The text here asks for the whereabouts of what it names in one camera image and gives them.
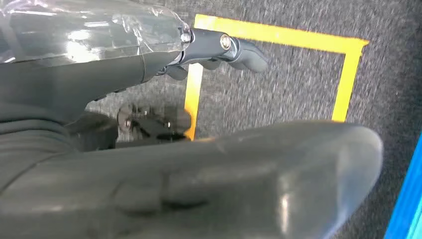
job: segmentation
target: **hex bolt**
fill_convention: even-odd
[[[226,34],[223,34],[220,38],[220,44],[224,50],[230,49],[230,45],[231,45],[230,37]]]
[[[180,35],[180,40],[183,43],[189,43],[191,42],[191,35],[189,33],[183,33],[182,35]]]

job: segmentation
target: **yellow floor marking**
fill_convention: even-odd
[[[191,128],[185,132],[185,135],[191,140],[195,137],[195,129],[197,126],[199,94],[201,91],[203,70],[203,66],[199,63],[189,65],[188,69],[185,110],[191,115]]]
[[[244,39],[346,54],[331,118],[335,121],[346,120],[359,59],[368,41],[202,14],[196,15],[195,28],[222,31],[230,36]],[[188,74],[185,109],[192,115],[192,127],[186,135],[191,139],[195,137],[202,71],[203,68],[200,66],[195,68],[195,71],[189,70]]]

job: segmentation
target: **blue object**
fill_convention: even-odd
[[[422,239],[422,134],[384,239]]]

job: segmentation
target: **transparent plastic bag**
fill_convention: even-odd
[[[0,63],[49,65],[182,51],[190,29],[174,12],[128,0],[1,2]]]

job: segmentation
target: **screw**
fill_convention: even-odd
[[[183,43],[189,43],[191,42],[191,35],[189,33],[183,33],[180,35],[180,39]]]
[[[230,49],[230,45],[231,45],[230,37],[226,34],[223,34],[220,38],[220,44],[224,50]]]
[[[132,121],[130,119],[127,119],[125,122],[126,127],[130,128],[132,127]]]
[[[183,23],[183,31],[189,31],[189,25],[187,25],[186,23]]]

